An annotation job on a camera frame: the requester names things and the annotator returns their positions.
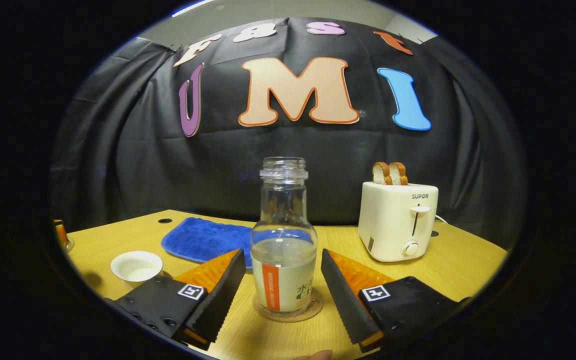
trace bottle label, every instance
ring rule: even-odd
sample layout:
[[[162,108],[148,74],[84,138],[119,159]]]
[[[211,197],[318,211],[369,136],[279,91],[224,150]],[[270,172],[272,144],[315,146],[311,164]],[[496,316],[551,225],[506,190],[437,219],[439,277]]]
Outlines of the bottle label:
[[[315,257],[295,266],[262,264],[252,258],[259,303],[273,312],[294,312],[308,306],[313,287]]]

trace bottle neck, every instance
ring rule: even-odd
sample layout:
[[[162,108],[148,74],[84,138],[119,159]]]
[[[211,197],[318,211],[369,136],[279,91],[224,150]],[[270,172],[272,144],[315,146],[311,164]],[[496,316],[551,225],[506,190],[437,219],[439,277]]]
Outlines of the bottle neck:
[[[261,189],[261,221],[274,224],[307,224],[304,180],[265,179]]]

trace letter m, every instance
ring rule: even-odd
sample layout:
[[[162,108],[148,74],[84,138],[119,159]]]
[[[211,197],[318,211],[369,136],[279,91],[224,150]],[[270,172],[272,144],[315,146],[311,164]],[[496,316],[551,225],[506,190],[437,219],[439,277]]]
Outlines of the letter m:
[[[350,105],[344,69],[348,63],[334,57],[314,57],[300,76],[276,57],[246,61],[242,68],[250,72],[247,109],[239,116],[243,126],[274,123],[278,112],[270,109],[270,93],[291,121],[304,112],[311,94],[316,103],[309,116],[318,123],[353,124],[359,112]]]

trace orange label stripe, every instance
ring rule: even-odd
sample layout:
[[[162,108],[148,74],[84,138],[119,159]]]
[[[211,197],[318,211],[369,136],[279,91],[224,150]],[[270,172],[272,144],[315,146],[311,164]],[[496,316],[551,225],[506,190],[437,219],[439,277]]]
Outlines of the orange label stripe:
[[[279,311],[279,268],[261,264],[263,273],[263,288],[265,289],[265,305],[268,310]]]

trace cork coaster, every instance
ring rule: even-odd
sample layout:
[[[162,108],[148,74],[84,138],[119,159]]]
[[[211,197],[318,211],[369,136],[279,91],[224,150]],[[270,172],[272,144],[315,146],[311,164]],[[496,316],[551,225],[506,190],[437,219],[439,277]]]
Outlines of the cork coaster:
[[[259,315],[265,317],[266,319],[268,319],[270,321],[276,321],[276,322],[305,321],[305,320],[308,320],[311,317],[314,317],[315,315],[319,314],[320,311],[324,307],[323,296],[315,288],[312,289],[312,292],[310,294],[310,304],[308,305],[308,309],[306,309],[306,311],[302,312],[301,314],[298,314],[297,316],[293,316],[293,317],[277,316],[277,315],[273,314],[272,312],[268,311],[267,309],[265,309],[259,303],[259,299],[257,296],[254,296],[253,298],[254,298],[253,299],[253,307],[256,310],[256,312],[258,312]]]

